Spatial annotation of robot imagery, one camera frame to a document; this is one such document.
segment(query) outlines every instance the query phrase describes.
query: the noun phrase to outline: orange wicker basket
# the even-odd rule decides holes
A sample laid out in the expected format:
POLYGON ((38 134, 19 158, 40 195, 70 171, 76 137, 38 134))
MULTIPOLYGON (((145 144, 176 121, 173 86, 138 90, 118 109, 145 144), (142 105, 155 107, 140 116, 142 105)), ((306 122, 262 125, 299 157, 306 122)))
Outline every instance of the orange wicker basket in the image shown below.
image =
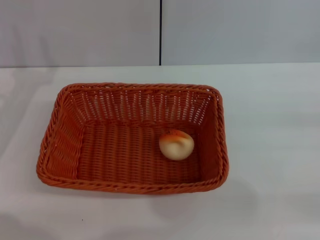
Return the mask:
POLYGON ((222 97, 205 85, 79 83, 57 96, 36 172, 50 186, 130 194, 213 190, 229 171, 222 97), (185 160, 159 136, 193 137, 185 160))

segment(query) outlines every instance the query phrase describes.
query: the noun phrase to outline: white table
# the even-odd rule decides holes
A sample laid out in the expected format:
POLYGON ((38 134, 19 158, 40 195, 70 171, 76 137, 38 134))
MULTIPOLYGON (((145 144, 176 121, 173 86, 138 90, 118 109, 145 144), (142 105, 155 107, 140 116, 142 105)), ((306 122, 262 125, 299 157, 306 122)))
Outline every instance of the white table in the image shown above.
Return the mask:
POLYGON ((320 63, 0 69, 1 240, 319 240, 320 63), (85 82, 210 85, 230 162, 213 191, 62 189, 36 174, 57 93, 85 82))

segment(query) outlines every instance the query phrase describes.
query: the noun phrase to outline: basket bottom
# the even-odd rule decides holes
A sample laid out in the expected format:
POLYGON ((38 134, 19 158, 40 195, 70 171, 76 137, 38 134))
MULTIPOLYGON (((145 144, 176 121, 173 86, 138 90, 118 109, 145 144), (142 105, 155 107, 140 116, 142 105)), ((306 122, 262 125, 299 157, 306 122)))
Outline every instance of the basket bottom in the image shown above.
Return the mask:
POLYGON ((160 151, 159 126, 95 124, 83 129, 77 179, 136 184, 181 184, 201 181, 197 129, 175 127, 194 139, 194 150, 185 160, 172 161, 160 151))

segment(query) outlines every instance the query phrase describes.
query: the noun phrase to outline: gray wall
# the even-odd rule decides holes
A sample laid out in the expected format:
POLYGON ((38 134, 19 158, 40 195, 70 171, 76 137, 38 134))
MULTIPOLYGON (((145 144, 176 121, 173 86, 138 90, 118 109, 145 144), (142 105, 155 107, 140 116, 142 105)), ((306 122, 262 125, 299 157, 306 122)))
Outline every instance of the gray wall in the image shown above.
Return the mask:
POLYGON ((159 63, 159 0, 0 0, 0 67, 159 63))
POLYGON ((319 0, 163 0, 162 64, 320 62, 319 0))

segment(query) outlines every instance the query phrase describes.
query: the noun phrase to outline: woven pattern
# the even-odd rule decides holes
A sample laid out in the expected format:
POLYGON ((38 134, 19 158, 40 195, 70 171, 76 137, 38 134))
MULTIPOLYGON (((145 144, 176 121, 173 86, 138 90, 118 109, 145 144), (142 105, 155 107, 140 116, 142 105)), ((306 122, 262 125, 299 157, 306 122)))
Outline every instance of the woven pattern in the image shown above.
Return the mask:
POLYGON ((57 96, 38 177, 50 186, 133 194, 213 190, 228 175, 220 93, 205 85, 72 84, 57 96), (168 129, 195 143, 185 160, 159 148, 168 129))

